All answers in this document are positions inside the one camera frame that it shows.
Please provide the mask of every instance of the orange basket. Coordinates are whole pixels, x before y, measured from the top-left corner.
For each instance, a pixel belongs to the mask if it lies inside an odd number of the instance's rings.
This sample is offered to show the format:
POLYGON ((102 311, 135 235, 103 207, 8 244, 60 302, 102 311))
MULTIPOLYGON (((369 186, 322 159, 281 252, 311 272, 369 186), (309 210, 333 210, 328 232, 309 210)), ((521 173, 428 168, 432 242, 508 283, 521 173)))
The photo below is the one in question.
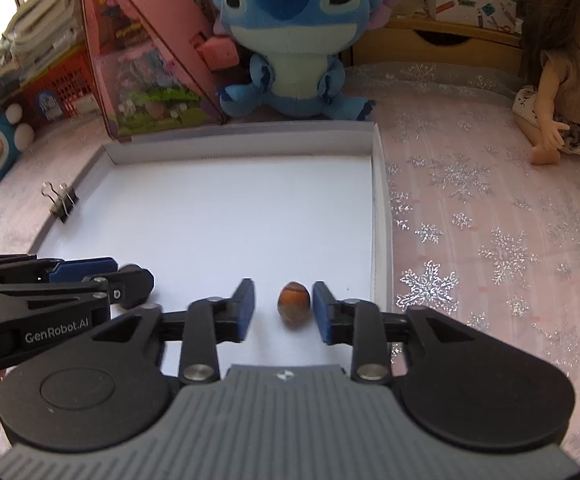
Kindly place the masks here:
POLYGON ((80 102, 87 99, 92 108, 96 87, 88 52, 84 44, 75 46, 46 71, 27 83, 17 101, 33 128, 51 121, 75 117, 81 113, 80 102))

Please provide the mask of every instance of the doll foot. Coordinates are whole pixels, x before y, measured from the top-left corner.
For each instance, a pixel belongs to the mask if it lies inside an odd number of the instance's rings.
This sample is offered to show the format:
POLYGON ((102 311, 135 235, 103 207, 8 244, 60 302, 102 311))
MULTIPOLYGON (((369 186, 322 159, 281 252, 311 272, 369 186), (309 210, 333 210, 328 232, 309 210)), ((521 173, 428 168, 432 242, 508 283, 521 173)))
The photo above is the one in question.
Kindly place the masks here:
POLYGON ((35 133, 32 126, 29 124, 20 124, 17 129, 14 130, 14 145, 20 152, 23 152, 32 141, 35 140, 35 133))
POLYGON ((558 164, 561 160, 561 153, 557 150, 546 150, 541 146, 535 146, 530 150, 530 164, 558 164))

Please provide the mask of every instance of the metal screw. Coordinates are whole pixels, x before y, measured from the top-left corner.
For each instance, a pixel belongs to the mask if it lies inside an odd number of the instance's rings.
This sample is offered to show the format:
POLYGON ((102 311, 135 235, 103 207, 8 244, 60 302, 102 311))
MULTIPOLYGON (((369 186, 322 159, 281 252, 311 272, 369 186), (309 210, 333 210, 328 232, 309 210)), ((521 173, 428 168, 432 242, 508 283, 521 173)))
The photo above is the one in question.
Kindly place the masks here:
POLYGON ((356 374, 366 381, 379 381, 388 374, 388 368, 377 363, 368 363, 357 368, 356 374))
POLYGON ((204 364, 190 365, 183 370, 183 376, 189 381, 205 381, 213 373, 212 367, 204 364))

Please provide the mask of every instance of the doll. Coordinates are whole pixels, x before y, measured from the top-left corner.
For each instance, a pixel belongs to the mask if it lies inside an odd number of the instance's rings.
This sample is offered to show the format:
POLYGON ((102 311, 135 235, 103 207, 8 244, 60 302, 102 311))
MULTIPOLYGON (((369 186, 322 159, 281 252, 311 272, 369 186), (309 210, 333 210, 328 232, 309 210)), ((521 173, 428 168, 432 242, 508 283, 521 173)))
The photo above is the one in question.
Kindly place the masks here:
POLYGON ((530 162, 580 155, 580 0, 526 0, 522 47, 530 85, 512 111, 534 146, 530 162))

